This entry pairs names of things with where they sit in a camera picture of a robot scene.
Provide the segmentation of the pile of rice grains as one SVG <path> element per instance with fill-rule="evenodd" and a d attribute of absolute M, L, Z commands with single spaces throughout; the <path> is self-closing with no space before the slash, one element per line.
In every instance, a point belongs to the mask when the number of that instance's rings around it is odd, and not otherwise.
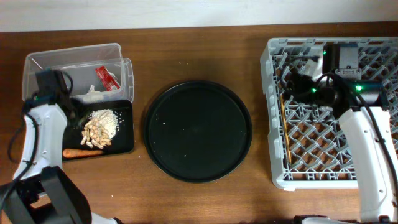
<path fill-rule="evenodd" d="M 89 115 L 90 125 L 101 129 L 110 139 L 116 136 L 119 131 L 119 118 L 111 109 L 97 110 Z"/>

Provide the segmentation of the orange carrot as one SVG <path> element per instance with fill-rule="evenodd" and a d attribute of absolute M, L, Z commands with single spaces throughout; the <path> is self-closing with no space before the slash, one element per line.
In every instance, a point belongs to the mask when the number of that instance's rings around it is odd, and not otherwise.
<path fill-rule="evenodd" d="M 83 157 L 100 156 L 104 154 L 102 150 L 82 150 L 82 149 L 65 149 L 62 155 L 66 159 L 76 159 Z"/>

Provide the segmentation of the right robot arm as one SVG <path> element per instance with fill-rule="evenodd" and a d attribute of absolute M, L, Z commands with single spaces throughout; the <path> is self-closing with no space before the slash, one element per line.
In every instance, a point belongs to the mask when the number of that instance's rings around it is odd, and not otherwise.
<path fill-rule="evenodd" d="M 348 142 L 365 223 L 397 223 L 397 154 L 389 102 L 380 80 L 363 80 L 358 44 L 329 44 L 317 78 L 293 75 L 285 92 L 295 101 L 332 108 Z"/>

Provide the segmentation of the clear plastic bin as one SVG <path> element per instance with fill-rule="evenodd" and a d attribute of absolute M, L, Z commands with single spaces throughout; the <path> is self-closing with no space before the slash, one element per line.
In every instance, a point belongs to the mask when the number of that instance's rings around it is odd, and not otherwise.
<path fill-rule="evenodd" d="M 96 68 L 105 66 L 116 76 L 120 89 L 106 91 L 95 73 Z M 68 49 L 35 52 L 25 58 L 22 78 L 22 99 L 26 100 L 38 90 L 35 73 L 45 70 L 61 70 L 73 80 L 65 80 L 72 88 L 70 96 L 78 100 L 88 92 L 91 85 L 104 96 L 102 101 L 134 101 L 134 76 L 132 62 L 124 58 L 121 46 L 117 43 L 89 45 Z"/>

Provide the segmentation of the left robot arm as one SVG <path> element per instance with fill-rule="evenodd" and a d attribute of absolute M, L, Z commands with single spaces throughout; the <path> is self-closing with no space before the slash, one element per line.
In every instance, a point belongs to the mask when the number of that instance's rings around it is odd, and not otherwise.
<path fill-rule="evenodd" d="M 91 211 L 79 188 L 62 169 L 63 135 L 77 110 L 73 83 L 60 70 L 35 74 L 38 91 L 22 107 L 26 129 L 21 161 L 12 181 L 1 186 L 1 211 L 11 223 L 120 223 Z"/>

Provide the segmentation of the round black tray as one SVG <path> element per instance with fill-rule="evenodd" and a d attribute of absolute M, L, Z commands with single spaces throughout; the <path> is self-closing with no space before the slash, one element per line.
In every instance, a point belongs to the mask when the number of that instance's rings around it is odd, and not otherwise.
<path fill-rule="evenodd" d="M 159 93 L 142 129 L 156 166 L 189 183 L 233 172 L 246 157 L 252 135 L 251 117 L 239 96 L 207 80 L 181 82 Z"/>

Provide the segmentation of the white tissue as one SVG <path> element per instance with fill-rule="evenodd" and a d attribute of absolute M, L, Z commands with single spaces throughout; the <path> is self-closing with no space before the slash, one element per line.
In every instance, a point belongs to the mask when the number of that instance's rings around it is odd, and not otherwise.
<path fill-rule="evenodd" d="M 100 91 L 95 90 L 95 86 L 91 85 L 88 92 L 84 95 L 81 95 L 79 99 L 84 103 L 95 103 L 102 101 L 104 96 L 101 94 Z"/>

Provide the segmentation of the black rectangular bin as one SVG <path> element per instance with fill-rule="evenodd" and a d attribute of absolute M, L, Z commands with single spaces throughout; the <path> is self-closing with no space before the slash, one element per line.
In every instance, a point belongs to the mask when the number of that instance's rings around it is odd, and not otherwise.
<path fill-rule="evenodd" d="M 72 103 L 78 110 L 79 120 L 73 126 L 67 126 L 63 136 L 63 149 L 82 149 L 82 150 L 102 150 L 104 154 L 100 156 L 109 156 L 113 154 L 122 154 L 131 152 L 134 148 L 134 131 L 133 131 L 133 118 L 132 118 L 132 104 L 128 100 L 116 100 L 99 103 L 81 103 L 73 100 Z M 119 118 L 119 131 L 115 137 L 111 139 L 111 145 L 106 146 L 104 149 L 97 147 L 89 148 L 87 145 L 81 145 L 82 139 L 81 131 L 84 125 L 89 121 L 89 115 L 97 110 L 113 110 Z M 76 159 L 86 159 L 91 157 L 83 157 Z M 66 159 L 62 155 L 64 161 L 74 160 Z"/>

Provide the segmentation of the red snack wrapper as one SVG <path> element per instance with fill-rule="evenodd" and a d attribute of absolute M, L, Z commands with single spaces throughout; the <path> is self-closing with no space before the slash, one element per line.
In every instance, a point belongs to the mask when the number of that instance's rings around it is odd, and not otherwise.
<path fill-rule="evenodd" d="M 95 73 L 101 80 L 106 91 L 113 91 L 120 89 L 120 84 L 118 83 L 116 76 L 109 72 L 105 66 L 95 69 Z"/>

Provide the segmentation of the pile of peanut shells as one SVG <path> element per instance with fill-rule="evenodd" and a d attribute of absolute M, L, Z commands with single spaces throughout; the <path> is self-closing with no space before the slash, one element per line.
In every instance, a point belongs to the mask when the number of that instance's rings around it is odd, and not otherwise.
<path fill-rule="evenodd" d="M 106 146 L 111 145 L 111 138 L 107 130 L 97 119 L 89 120 L 84 125 L 81 135 L 80 144 L 87 145 L 91 149 L 94 147 L 104 149 Z"/>

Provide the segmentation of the grey dishwasher rack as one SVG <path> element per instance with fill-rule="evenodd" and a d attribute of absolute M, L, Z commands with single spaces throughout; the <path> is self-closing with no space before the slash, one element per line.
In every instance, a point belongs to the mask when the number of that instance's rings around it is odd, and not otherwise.
<path fill-rule="evenodd" d="M 356 175 L 345 136 L 329 108 L 283 98 L 282 85 L 303 73 L 307 55 L 325 45 L 356 43 L 363 79 L 382 81 L 397 142 L 397 37 L 272 38 L 261 55 L 262 90 L 269 116 L 269 154 L 274 185 L 282 190 L 355 189 Z"/>

